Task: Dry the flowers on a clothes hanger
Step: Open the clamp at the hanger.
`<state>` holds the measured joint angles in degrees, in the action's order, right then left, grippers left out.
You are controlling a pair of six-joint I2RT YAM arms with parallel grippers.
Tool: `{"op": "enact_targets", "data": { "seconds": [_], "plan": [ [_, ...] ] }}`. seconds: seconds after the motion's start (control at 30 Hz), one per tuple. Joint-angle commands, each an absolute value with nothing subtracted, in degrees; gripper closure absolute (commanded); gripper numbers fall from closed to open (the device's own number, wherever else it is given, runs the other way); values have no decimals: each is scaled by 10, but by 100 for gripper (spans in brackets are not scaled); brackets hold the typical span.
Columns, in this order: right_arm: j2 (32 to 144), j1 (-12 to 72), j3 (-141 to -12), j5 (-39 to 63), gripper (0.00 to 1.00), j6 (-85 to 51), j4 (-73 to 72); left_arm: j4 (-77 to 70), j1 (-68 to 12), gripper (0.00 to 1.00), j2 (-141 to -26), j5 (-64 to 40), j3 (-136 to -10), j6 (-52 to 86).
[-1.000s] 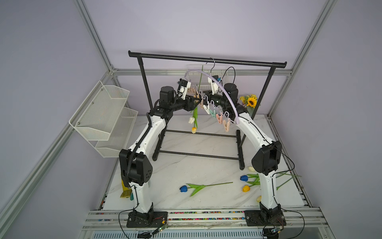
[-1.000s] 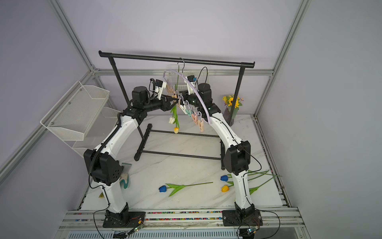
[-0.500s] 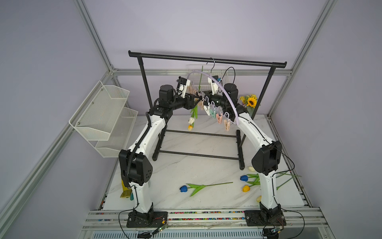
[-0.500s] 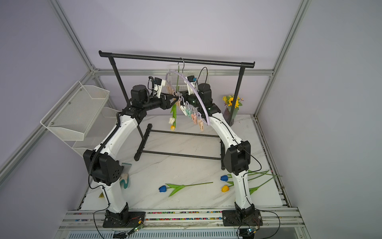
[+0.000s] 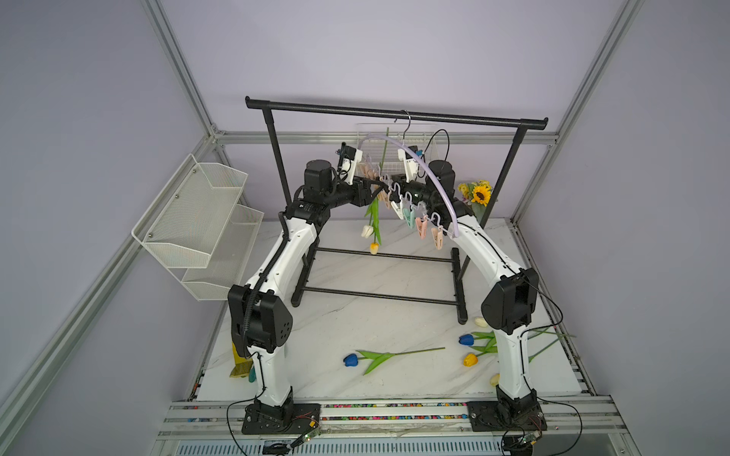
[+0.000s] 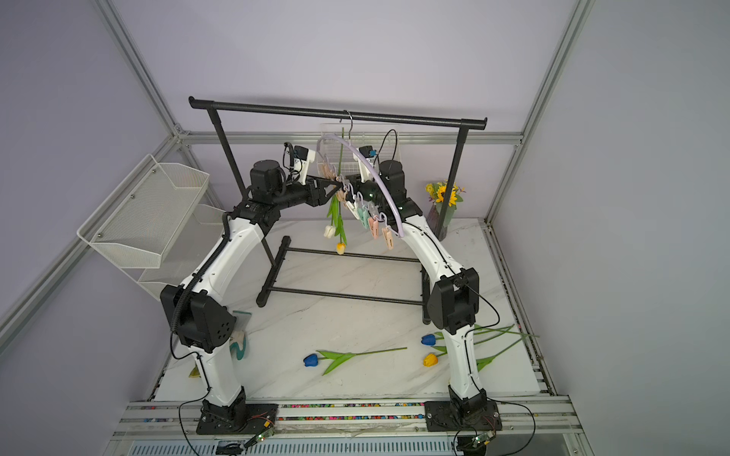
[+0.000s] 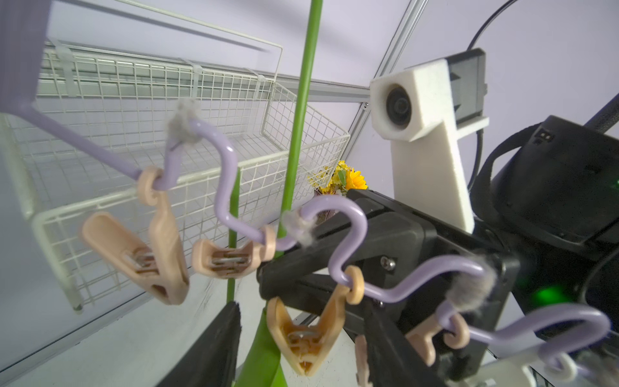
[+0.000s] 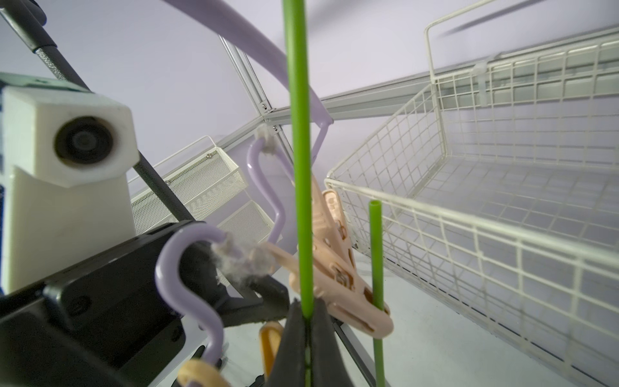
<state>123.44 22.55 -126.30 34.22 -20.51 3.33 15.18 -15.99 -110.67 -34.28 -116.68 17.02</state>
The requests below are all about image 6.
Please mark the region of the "white tulip group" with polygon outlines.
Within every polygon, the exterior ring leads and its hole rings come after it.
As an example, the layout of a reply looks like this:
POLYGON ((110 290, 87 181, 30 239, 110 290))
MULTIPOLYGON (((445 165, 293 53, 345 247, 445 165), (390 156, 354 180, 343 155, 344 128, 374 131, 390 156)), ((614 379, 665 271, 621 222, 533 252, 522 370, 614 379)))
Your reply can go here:
POLYGON ((336 197, 330 201, 327 216, 330 222, 325 227, 324 237, 332 239, 340 234, 340 202, 336 197))

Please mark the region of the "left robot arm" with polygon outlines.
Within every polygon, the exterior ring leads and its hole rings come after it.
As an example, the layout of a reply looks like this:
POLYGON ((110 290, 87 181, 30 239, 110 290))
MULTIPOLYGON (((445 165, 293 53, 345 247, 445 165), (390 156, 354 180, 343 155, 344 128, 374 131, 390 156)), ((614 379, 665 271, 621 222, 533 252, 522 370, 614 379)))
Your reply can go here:
POLYGON ((295 161, 286 172, 277 161, 255 163, 243 200, 222 215, 221 239, 180 285, 167 285, 161 292, 171 332, 193 353, 205 381, 203 400, 212 406, 230 408, 243 396, 229 349, 237 317, 222 305, 234 275, 262 244, 281 211, 301 204, 325 205, 342 188, 332 165, 321 165, 320 177, 311 176, 309 166, 295 161))

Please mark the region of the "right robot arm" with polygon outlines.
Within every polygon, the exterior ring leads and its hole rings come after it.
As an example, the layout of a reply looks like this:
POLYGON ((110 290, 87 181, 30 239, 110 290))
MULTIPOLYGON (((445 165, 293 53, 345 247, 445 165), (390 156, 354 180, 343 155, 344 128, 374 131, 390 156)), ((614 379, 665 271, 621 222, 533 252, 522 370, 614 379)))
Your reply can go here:
POLYGON ((364 161, 359 174, 343 180, 344 198, 353 203, 353 213, 384 237, 402 239, 425 271, 425 319, 445 336, 450 398, 462 410, 484 400, 473 344, 480 301, 477 271, 464 268, 446 252, 423 211, 407 196, 399 161, 385 161, 378 168, 364 161))

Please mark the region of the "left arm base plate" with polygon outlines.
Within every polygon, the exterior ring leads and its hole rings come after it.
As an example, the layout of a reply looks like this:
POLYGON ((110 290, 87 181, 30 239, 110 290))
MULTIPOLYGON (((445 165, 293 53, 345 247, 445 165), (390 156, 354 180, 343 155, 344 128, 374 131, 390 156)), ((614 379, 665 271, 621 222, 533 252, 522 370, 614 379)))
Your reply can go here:
POLYGON ((197 435, 261 434, 273 429, 277 419, 277 404, 245 404, 230 407, 203 402, 197 435))

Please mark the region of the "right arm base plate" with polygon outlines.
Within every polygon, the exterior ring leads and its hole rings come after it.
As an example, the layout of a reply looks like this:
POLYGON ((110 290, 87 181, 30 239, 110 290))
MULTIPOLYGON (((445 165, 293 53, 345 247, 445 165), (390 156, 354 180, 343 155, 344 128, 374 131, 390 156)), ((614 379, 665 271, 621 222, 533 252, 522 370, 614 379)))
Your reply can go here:
POLYGON ((435 431, 501 431, 503 423, 495 401, 479 404, 471 410, 460 410, 451 401, 424 403, 427 430, 435 431))

